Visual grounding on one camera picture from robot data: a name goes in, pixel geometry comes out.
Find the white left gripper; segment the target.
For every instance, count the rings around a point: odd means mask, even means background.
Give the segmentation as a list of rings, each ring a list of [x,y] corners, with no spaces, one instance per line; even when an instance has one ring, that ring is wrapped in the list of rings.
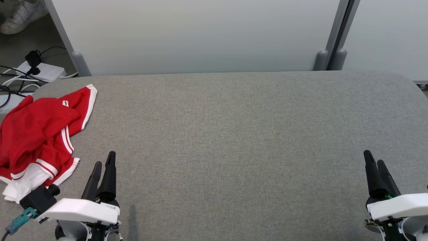
[[[105,171],[101,184],[102,163],[97,161],[90,175],[81,199],[63,198],[39,215],[35,220],[44,218],[58,221],[76,221],[86,223],[98,223],[103,225],[116,224],[120,208],[105,203],[117,203],[116,201],[116,152],[110,151],[105,163]]]

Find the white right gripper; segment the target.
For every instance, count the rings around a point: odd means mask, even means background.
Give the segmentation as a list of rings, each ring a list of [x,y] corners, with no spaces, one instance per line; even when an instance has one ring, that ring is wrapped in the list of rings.
[[[383,160],[374,159],[370,150],[363,152],[369,196],[373,199],[389,200],[368,204],[367,209],[373,220],[386,221],[390,217],[407,218],[428,215],[428,194],[401,195],[392,175]]]

